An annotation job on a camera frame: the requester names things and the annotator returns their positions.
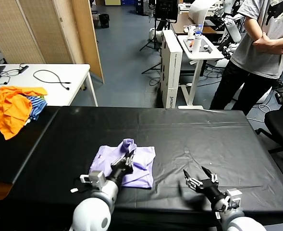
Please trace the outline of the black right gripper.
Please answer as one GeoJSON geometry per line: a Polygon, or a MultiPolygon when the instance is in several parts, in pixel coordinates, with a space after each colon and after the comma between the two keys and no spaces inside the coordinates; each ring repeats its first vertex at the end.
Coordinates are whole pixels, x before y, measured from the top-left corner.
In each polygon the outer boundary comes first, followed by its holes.
{"type": "Polygon", "coordinates": [[[204,173],[209,177],[209,180],[199,181],[189,175],[186,170],[183,170],[185,183],[192,189],[196,190],[197,193],[204,194],[212,205],[217,204],[221,199],[225,199],[225,194],[218,189],[218,176],[217,174],[211,172],[208,168],[201,167],[204,173]]]}

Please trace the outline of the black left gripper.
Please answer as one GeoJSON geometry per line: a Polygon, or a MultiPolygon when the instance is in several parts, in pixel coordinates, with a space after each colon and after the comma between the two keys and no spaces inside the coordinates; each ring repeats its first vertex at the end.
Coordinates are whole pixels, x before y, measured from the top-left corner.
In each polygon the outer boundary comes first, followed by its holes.
{"type": "Polygon", "coordinates": [[[127,152],[124,157],[118,158],[111,163],[111,173],[107,176],[107,180],[113,181],[116,185],[121,185],[123,178],[133,173],[133,158],[135,152],[127,152]]]}

